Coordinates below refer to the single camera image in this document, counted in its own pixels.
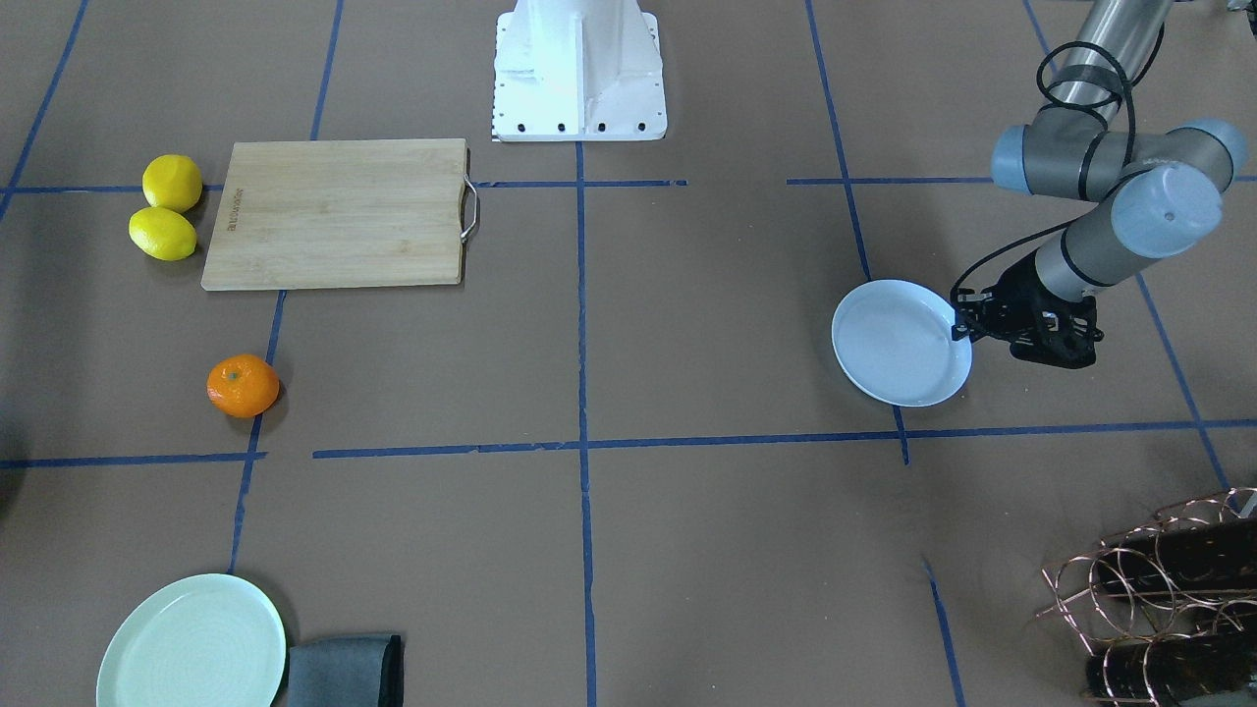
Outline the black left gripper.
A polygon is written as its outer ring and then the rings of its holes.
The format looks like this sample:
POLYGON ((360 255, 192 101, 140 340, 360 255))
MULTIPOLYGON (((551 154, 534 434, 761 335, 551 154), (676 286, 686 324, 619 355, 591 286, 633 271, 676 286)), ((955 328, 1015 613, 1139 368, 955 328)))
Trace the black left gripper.
POLYGON ((1095 345, 1104 338, 1097 327, 1094 296, 1060 299, 1038 278, 1035 254, 1016 260, 984 291, 952 291, 957 323, 952 340, 1006 341, 1011 356, 1058 369, 1084 369, 1096 362, 1095 345))

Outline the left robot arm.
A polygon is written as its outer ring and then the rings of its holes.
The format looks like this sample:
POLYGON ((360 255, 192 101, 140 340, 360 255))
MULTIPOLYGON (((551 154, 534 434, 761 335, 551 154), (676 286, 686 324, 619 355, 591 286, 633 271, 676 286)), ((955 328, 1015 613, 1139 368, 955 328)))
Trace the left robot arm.
POLYGON ((1242 131, 1218 118, 1161 135, 1138 130, 1135 86, 1156 58, 1170 9, 1168 1, 1095 1, 1076 39, 1041 62, 1043 104, 1029 125, 997 140, 992 180, 1091 209, 1036 234, 1036 250, 994 286, 952 286, 953 340, 998 340, 1014 359, 1087 367, 1104 337, 1100 292, 1221 225, 1223 192, 1249 157, 1242 131))

